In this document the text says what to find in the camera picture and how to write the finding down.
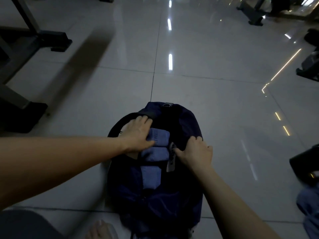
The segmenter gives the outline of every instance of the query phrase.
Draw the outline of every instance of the folded blue cloth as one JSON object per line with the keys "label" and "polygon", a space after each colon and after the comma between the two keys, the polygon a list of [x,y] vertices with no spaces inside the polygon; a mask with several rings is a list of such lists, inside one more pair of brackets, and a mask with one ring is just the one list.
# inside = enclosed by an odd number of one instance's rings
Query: folded blue cloth
{"label": "folded blue cloth", "polygon": [[147,162],[166,161],[169,159],[167,148],[151,147],[141,152],[141,157]]}
{"label": "folded blue cloth", "polygon": [[167,147],[169,132],[162,129],[151,128],[146,140],[155,141],[155,147]]}
{"label": "folded blue cloth", "polygon": [[160,185],[161,169],[157,166],[141,166],[143,189],[156,189]]}

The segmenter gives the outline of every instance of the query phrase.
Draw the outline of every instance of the shiny floor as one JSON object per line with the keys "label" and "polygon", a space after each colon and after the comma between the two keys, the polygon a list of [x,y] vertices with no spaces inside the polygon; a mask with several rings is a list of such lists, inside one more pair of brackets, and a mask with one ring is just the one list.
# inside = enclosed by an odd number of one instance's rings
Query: shiny floor
{"label": "shiny floor", "polygon": [[[64,31],[73,44],[65,53],[40,50],[8,84],[50,106],[28,136],[106,136],[149,101],[181,104],[233,190],[282,238],[307,238],[295,204],[302,186],[288,160],[319,141],[319,82],[295,74],[314,47],[302,39],[303,22],[251,26],[239,2],[29,1],[42,29]],[[0,25],[24,26],[10,0],[0,10]],[[105,182],[97,165],[16,206],[71,238],[103,218],[128,239],[104,199]],[[221,238],[206,201],[194,238]]]}

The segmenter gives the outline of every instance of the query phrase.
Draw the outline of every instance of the person's right hand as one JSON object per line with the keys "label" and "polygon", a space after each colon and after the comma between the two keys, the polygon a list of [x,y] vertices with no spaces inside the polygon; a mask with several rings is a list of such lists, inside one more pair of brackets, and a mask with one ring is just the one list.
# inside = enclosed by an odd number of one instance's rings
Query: person's right hand
{"label": "person's right hand", "polygon": [[201,137],[190,137],[184,151],[176,148],[176,155],[189,169],[210,167],[213,157],[213,147],[207,146]]}

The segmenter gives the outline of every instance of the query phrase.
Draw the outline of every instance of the hand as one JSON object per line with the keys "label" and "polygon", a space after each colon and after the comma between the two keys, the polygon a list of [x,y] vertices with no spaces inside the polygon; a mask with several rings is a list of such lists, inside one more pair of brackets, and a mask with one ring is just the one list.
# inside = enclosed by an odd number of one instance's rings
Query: hand
{"label": "hand", "polygon": [[213,157],[213,147],[207,146],[201,137],[191,136],[184,151],[176,148],[176,155],[189,169],[210,167]]}
{"label": "hand", "polygon": [[155,141],[146,141],[152,122],[153,120],[148,119],[147,116],[138,116],[127,124],[126,129],[119,136],[126,148],[125,152],[140,152],[155,144]]}

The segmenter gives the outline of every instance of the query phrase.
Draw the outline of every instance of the foot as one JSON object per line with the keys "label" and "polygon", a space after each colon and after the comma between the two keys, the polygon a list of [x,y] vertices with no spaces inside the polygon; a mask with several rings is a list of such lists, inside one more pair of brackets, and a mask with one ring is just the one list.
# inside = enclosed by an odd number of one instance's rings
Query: foot
{"label": "foot", "polygon": [[118,236],[113,225],[101,220],[95,222],[85,239],[118,239]]}

